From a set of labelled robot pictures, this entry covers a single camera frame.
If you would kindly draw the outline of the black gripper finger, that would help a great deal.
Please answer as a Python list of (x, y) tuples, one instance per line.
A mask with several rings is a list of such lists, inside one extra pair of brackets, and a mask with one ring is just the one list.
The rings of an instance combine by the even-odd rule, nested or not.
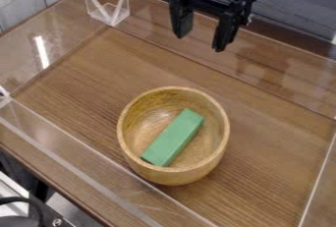
[(194, 8), (189, 0), (170, 0), (173, 30), (183, 38), (194, 29)]
[(215, 29), (213, 49), (222, 52), (227, 45), (234, 41), (241, 26), (241, 18), (233, 12), (225, 12), (219, 16), (219, 22)]

